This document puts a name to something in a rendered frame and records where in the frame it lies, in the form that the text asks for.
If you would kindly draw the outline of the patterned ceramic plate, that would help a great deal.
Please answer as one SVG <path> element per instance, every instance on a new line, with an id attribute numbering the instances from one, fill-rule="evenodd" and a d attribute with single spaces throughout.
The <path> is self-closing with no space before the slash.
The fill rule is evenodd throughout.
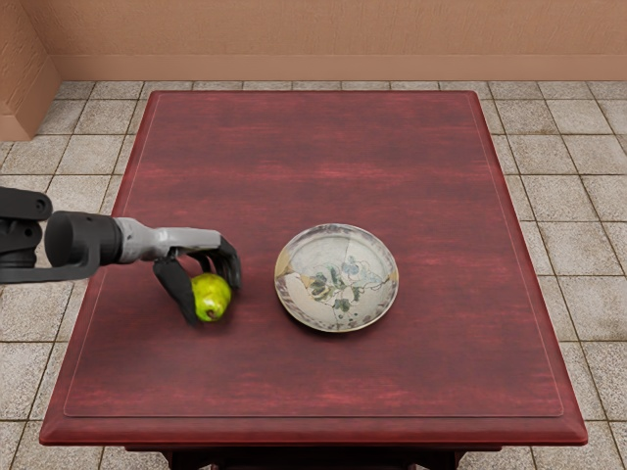
<path id="1" fill-rule="evenodd" d="M 277 296 L 288 313 L 314 330 L 365 328 L 391 308 L 399 270 L 385 244 L 359 227 L 329 223 L 296 235 L 274 269 Z"/>

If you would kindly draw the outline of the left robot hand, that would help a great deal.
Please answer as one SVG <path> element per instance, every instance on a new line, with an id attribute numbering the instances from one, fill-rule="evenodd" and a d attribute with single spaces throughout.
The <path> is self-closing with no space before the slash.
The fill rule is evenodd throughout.
<path id="1" fill-rule="evenodd" d="M 190 227 L 150 228 L 129 217 L 117 217 L 121 231 L 118 263 L 153 263 L 153 272 L 176 302 L 186 322 L 195 325 L 191 279 L 203 273 L 222 277 L 231 292 L 241 285 L 241 263 L 234 247 L 217 231 Z"/>

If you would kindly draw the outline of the green pear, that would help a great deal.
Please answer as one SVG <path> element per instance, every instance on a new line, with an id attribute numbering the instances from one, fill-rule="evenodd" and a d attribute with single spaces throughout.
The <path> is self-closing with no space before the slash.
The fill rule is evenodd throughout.
<path id="1" fill-rule="evenodd" d="M 203 322 L 220 320 L 231 301 L 231 288 L 219 275 L 203 273 L 191 279 L 196 316 Z"/>

